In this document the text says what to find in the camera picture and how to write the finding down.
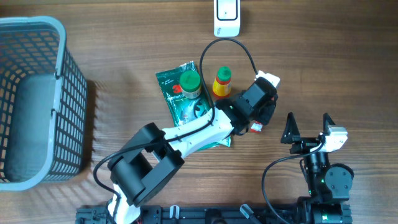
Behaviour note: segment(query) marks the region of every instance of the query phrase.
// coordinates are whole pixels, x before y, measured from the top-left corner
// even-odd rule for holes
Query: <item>basket mesh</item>
[[[29,76],[54,74],[57,63],[59,35],[53,29],[26,29],[0,32],[0,182],[24,181],[33,177],[44,161],[31,161],[8,166],[10,129],[17,91]],[[53,164],[44,180],[67,180],[80,170],[83,154],[87,84],[69,51],[65,48],[62,65],[60,107],[55,108],[56,130]]]

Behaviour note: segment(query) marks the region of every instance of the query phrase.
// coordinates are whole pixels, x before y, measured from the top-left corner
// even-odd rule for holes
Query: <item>gray plastic basket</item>
[[[47,17],[0,19],[0,190],[80,171],[87,84]]]

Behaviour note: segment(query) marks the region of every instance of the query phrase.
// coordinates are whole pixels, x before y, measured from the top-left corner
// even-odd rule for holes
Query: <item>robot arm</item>
[[[116,222],[131,223],[139,216],[139,208],[155,196],[184,164],[184,158],[201,147],[220,141],[230,135],[239,134],[252,120],[268,123],[277,98],[280,79],[270,73],[259,71],[254,83],[242,93],[216,102],[215,118],[205,129],[178,139],[190,131],[204,126],[211,119],[210,110],[202,117],[183,126],[160,130],[154,123],[147,124],[122,148],[145,143],[158,143],[145,147],[153,153],[159,163],[152,167],[141,150],[133,150],[116,156],[108,163],[114,188],[121,194],[120,205],[116,207]],[[109,204],[110,214],[116,206],[116,197]]]
[[[315,138],[302,138],[293,113],[288,114],[280,143],[292,144],[291,154],[303,155],[317,150],[303,157],[304,166],[300,162],[310,196],[298,198],[297,212],[291,223],[352,223],[351,210],[344,202],[349,200],[354,172],[344,164],[331,165],[328,157],[330,152],[343,146],[347,135],[347,130],[336,125],[325,113],[323,132]]]

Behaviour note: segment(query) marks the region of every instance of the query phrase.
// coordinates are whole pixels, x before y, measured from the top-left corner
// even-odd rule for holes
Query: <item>cable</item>
[[[108,161],[108,160],[110,160],[110,159],[112,159],[112,158],[114,158],[114,157],[116,157],[116,156],[120,156],[121,154],[123,154],[123,153],[125,153],[125,152],[129,152],[129,151],[133,151],[133,150],[137,150],[137,149],[142,149],[142,148],[144,148],[144,147],[154,146],[154,145],[156,145],[156,144],[159,144],[159,143],[146,143],[146,144],[140,144],[140,145],[137,145],[137,146],[129,147],[129,148],[127,148],[127,149],[122,149],[122,150],[120,150],[120,151],[118,151],[118,152],[115,152],[115,153],[112,153],[112,154],[106,156],[104,159],[102,159],[102,160],[94,167],[94,170],[93,170],[93,177],[94,177],[95,182],[96,182],[100,187],[102,187],[102,188],[104,188],[105,190],[107,190],[107,191],[109,191],[109,192],[112,192],[112,193],[114,193],[114,194],[116,195],[116,205],[115,205],[115,207],[114,207],[113,215],[112,215],[112,217],[113,217],[113,223],[116,223],[116,213],[117,213],[117,210],[118,210],[118,207],[119,207],[119,203],[120,203],[120,198],[121,198],[121,196],[120,196],[119,193],[117,193],[117,191],[113,190],[112,188],[108,187],[107,185],[104,185],[104,184],[98,179],[98,176],[97,176],[98,169],[99,169],[106,161]]]
[[[203,62],[203,58],[205,57],[206,51],[207,51],[213,44],[215,44],[215,43],[217,43],[217,42],[220,42],[220,41],[223,41],[223,40],[232,41],[232,42],[238,44],[239,46],[241,46],[241,47],[243,48],[243,50],[246,52],[246,54],[248,55],[248,57],[249,57],[249,59],[250,59],[250,62],[251,62],[251,65],[252,65],[252,67],[253,67],[254,72],[256,73],[256,75],[258,74],[256,65],[254,64],[253,58],[251,57],[251,54],[250,54],[249,50],[248,50],[242,43],[240,43],[239,41],[237,41],[237,40],[235,40],[235,39],[231,39],[231,38],[220,38],[220,39],[216,39],[216,40],[212,41],[212,42],[211,42],[210,44],[208,44],[207,47],[204,49],[203,53],[202,53],[201,56],[200,56],[200,61],[199,61],[199,75],[200,75],[200,78],[201,78],[201,81],[202,81],[202,83],[201,83],[201,84],[202,84],[202,88],[205,90],[206,96],[207,96],[208,101],[209,101],[209,104],[210,104],[210,108],[211,108],[211,118],[210,118],[209,122],[207,122],[204,126],[198,128],[198,129],[196,129],[196,130],[190,131],[190,132],[188,132],[188,133],[182,134],[182,135],[180,135],[180,136],[177,136],[177,137],[175,137],[175,138],[168,139],[168,140],[166,140],[166,142],[177,141],[177,140],[180,140],[181,138],[185,138],[185,137],[187,137],[187,136],[189,136],[189,135],[191,135],[191,134],[195,134],[195,133],[197,133],[197,132],[199,132],[199,131],[204,130],[205,128],[207,128],[209,125],[211,125],[211,124],[213,123],[214,118],[215,118],[215,116],[216,116],[215,106],[214,106],[213,100],[211,99],[210,92],[209,92],[209,90],[207,89],[205,79],[203,78],[203,70],[202,70],[202,68],[201,68],[201,65],[202,65],[202,62]]]
[[[275,211],[274,207],[272,207],[271,203],[270,203],[269,200],[268,200],[268,197],[267,197],[267,194],[266,194],[266,183],[265,183],[267,171],[268,171],[273,165],[277,164],[278,162],[283,162],[283,161],[286,161],[286,160],[289,160],[289,159],[296,159],[296,158],[300,158],[300,157],[310,156],[310,155],[312,155],[312,154],[314,154],[314,153],[317,153],[317,152],[319,152],[319,151],[322,149],[322,147],[323,147],[324,144],[325,144],[324,141],[322,141],[322,143],[318,146],[318,148],[317,148],[316,150],[314,150],[314,151],[312,151],[312,152],[309,152],[309,153],[306,153],[306,154],[296,155],[296,156],[288,156],[288,157],[284,157],[284,158],[278,159],[278,160],[272,162],[271,164],[269,164],[269,165],[267,166],[267,168],[264,170],[264,173],[262,173],[261,187],[262,187],[262,194],[263,194],[263,196],[264,196],[264,199],[266,200],[269,209],[271,209],[271,211],[274,212],[274,214],[275,214],[280,220],[282,220],[282,222],[284,222],[285,224],[290,224],[290,223],[289,223],[288,221],[286,221],[285,219],[283,219],[283,218]]]
[[[303,166],[303,160],[304,160],[304,159],[301,159],[301,160],[300,160],[300,169],[301,169],[301,172],[302,172],[303,175],[304,175],[305,181],[307,182],[307,174],[305,173],[305,169],[304,169],[304,166]]]
[[[248,131],[249,131],[249,126],[246,125],[246,131],[243,132],[243,133],[238,133],[238,134],[236,134],[236,135],[237,135],[237,136],[244,136]]]

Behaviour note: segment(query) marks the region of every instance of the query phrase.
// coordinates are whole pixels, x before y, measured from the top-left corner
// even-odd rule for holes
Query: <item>white device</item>
[[[241,28],[241,0],[214,0],[214,35],[236,37]]]
[[[336,150],[341,149],[343,147],[343,144],[347,141],[348,139],[348,132],[347,130],[340,125],[328,125],[328,131],[325,133],[325,143],[323,147],[321,148],[320,152],[334,152]]]
[[[115,222],[117,224],[123,224],[123,223],[133,223],[141,214],[141,209],[138,207],[135,207],[133,205],[129,205],[127,203],[127,197],[123,193],[123,191],[120,189],[119,185],[113,184],[113,189],[120,194],[120,202],[119,206],[116,208],[116,217],[114,218]],[[114,194],[112,198],[112,202],[109,203],[108,205],[108,211],[110,214],[113,214],[113,211],[116,206],[116,199],[117,196]]]

